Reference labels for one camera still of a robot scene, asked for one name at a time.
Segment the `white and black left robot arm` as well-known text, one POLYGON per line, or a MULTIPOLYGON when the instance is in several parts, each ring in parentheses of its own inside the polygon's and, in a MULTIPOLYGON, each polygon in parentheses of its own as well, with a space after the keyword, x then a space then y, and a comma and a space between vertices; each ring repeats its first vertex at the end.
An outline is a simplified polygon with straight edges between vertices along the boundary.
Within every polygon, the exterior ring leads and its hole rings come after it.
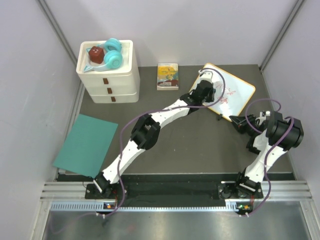
POLYGON ((122 173, 139 155, 157 143, 161 129, 176 119, 197 111, 203 103, 211 103, 215 91, 212 82, 201 80, 195 89, 182 95, 170 106, 140 116, 126 146, 121 145, 117 158, 94 178, 97 194, 102 198, 109 198, 114 191, 113 184, 120 181, 122 173))

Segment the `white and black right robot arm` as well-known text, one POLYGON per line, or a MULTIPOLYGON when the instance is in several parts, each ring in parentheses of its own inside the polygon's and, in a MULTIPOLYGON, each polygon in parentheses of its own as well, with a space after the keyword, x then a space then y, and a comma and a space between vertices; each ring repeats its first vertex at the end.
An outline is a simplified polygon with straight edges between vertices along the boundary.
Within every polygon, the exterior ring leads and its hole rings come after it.
POLYGON ((302 123, 296 118, 283 118, 277 111, 263 111, 257 117, 253 114, 229 117, 240 134, 248 134, 246 145, 256 159, 243 172, 238 173, 229 190, 239 198, 262 198, 261 182, 273 164, 303 140, 302 123))

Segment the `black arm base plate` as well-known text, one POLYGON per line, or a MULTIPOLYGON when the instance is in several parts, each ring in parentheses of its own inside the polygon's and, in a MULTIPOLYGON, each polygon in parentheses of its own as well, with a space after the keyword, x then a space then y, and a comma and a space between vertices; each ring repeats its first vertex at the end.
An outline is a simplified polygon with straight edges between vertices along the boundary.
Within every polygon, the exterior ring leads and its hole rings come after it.
POLYGON ((127 182, 124 185, 111 184, 106 190, 100 192, 95 184, 88 184, 86 187, 85 199, 121 199, 126 200, 142 199, 147 201, 153 197, 156 200, 168 199, 175 201, 178 197, 200 197, 205 200, 222 199, 247 199, 254 196, 256 199, 263 197, 262 192, 251 192, 248 189, 240 189, 231 183, 200 182, 200 181, 171 181, 171 182, 127 182))

